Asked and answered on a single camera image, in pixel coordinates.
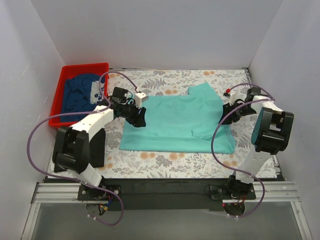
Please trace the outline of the mint green t-shirt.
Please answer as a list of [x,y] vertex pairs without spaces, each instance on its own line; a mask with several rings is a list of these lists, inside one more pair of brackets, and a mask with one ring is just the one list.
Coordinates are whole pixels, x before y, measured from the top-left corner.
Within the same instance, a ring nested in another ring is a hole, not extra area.
[[228,125],[218,126],[223,101],[207,83],[190,86],[186,95],[150,96],[146,127],[124,124],[119,149],[233,154],[236,141]]

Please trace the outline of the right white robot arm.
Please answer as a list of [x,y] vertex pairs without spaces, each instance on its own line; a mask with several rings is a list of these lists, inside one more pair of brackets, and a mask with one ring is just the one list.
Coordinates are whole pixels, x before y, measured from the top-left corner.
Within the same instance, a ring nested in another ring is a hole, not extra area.
[[125,132],[127,147],[135,151],[232,154],[236,142],[230,125],[244,116],[257,115],[251,149],[242,165],[225,184],[209,187],[214,200],[224,196],[244,199],[253,190],[263,164],[286,149],[294,115],[278,108],[257,86],[247,90],[245,99],[237,98],[230,89],[225,95],[228,103],[203,83],[190,87],[184,96],[152,96],[140,111],[142,128]]

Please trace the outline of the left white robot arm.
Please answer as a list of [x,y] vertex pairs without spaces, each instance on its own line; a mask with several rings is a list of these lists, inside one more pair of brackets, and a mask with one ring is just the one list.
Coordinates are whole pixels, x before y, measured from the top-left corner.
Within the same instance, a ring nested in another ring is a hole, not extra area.
[[116,118],[124,118],[136,128],[146,126],[146,108],[143,102],[148,95],[137,91],[130,94],[128,90],[115,87],[110,97],[97,104],[92,113],[79,122],[61,127],[57,131],[53,149],[53,163],[73,173],[80,183],[89,188],[89,194],[95,200],[110,198],[113,194],[120,196],[120,185],[108,185],[106,179],[91,164],[91,140],[105,130],[105,125]]

